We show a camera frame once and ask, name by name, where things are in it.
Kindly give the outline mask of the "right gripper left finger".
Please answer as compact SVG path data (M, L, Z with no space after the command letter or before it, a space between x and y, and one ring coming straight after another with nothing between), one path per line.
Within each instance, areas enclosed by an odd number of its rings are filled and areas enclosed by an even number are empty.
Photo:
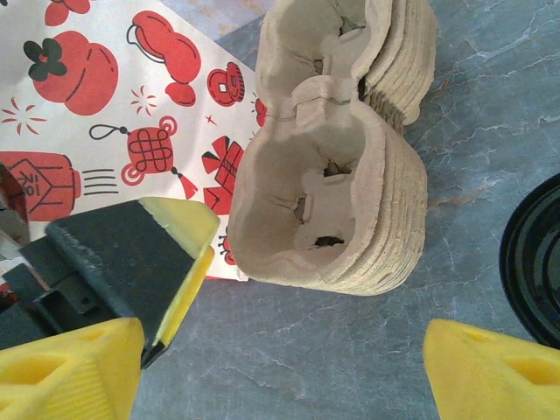
M144 331L117 318L0 351L0 420L129 420Z

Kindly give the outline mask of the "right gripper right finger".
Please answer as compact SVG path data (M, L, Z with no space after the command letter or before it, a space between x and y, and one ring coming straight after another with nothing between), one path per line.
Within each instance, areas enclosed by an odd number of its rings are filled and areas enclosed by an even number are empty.
M560 350L433 319L423 364L440 420L560 420Z

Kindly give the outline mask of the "red white paper bag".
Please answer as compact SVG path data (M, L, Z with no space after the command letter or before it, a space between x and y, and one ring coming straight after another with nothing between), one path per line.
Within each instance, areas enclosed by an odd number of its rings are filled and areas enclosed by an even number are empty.
M0 162L31 234L143 196L220 219L211 278L242 281L235 177L266 108L251 68L160 0L0 0Z

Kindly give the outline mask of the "stack of pulp cup carriers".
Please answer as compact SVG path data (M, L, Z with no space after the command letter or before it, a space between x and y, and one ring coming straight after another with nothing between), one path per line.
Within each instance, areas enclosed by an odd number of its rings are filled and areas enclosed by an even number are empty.
M404 139L434 79L429 0L275 0L228 239L257 281L355 296L402 284L424 247L427 173Z

